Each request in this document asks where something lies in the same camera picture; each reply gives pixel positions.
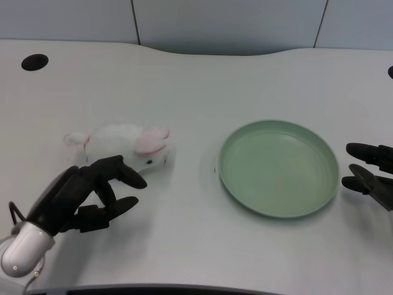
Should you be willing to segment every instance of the white table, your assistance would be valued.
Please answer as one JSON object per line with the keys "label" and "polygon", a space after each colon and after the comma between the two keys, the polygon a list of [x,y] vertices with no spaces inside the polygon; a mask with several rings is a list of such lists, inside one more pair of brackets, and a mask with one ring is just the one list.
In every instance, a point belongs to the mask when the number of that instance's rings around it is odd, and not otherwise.
{"label": "white table", "polygon": [[[21,69],[28,55],[48,65]],[[177,55],[138,45],[0,41],[0,236],[7,202],[26,214],[54,176],[79,163],[64,134],[105,122],[164,124],[171,158],[109,229],[56,236],[34,288],[120,283],[226,286],[290,295],[391,294],[393,214],[340,188],[323,210],[270,219],[234,201],[214,172],[225,137],[263,119],[301,124],[335,151],[393,146],[393,52],[300,49],[257,57]],[[376,173],[376,167],[367,167]],[[90,196],[89,202],[97,202]]]}

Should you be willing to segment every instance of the rabbit ear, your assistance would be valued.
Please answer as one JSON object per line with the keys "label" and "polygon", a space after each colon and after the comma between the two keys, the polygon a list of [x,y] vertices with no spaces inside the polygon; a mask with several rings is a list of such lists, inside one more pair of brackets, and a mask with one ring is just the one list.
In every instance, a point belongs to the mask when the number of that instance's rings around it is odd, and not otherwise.
{"label": "rabbit ear", "polygon": [[169,137],[169,128],[167,127],[151,127],[143,130],[143,135],[161,138],[163,140]]}
{"label": "rabbit ear", "polygon": [[135,151],[138,154],[151,155],[161,151],[165,147],[166,144],[163,139],[143,134],[136,140]]}

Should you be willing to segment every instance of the plush bunny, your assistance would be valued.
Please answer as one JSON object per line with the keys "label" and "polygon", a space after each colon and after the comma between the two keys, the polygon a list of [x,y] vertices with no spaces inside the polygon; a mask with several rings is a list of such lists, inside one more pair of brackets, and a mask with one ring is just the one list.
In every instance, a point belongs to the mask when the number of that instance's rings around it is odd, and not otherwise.
{"label": "plush bunny", "polygon": [[87,160],[122,155],[124,163],[139,172],[156,165],[163,165],[168,151],[167,128],[142,128],[131,124],[112,124],[98,128],[91,135],[67,134],[63,141],[68,146],[83,144]]}

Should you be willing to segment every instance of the plastic plate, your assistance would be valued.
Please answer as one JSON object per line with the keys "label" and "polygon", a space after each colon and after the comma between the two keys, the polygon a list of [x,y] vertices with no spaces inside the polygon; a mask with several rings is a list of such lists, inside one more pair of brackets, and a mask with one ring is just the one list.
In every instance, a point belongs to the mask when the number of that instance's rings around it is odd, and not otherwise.
{"label": "plastic plate", "polygon": [[278,120],[233,132],[221,149],[219,173],[240,203],[279,218],[322,208],[336,195],[340,179],[336,157],[322,138]]}

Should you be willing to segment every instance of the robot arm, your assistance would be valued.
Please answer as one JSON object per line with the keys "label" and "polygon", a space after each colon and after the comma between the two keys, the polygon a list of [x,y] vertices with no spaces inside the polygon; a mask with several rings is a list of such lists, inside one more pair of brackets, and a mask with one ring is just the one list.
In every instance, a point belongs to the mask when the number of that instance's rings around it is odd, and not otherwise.
{"label": "robot arm", "polygon": [[[53,237],[57,233],[69,229],[79,229],[80,232],[105,229],[110,220],[134,207],[138,202],[136,197],[116,200],[108,183],[112,179],[137,189],[147,186],[142,176],[126,166],[123,157],[118,155],[98,160],[89,167],[73,166],[62,172],[49,184],[26,218],[11,202],[15,225],[12,234],[16,237],[0,253],[3,271],[14,278],[25,276],[55,244]],[[104,208],[80,206],[93,191]],[[21,219],[20,223],[17,223],[15,213]]]}

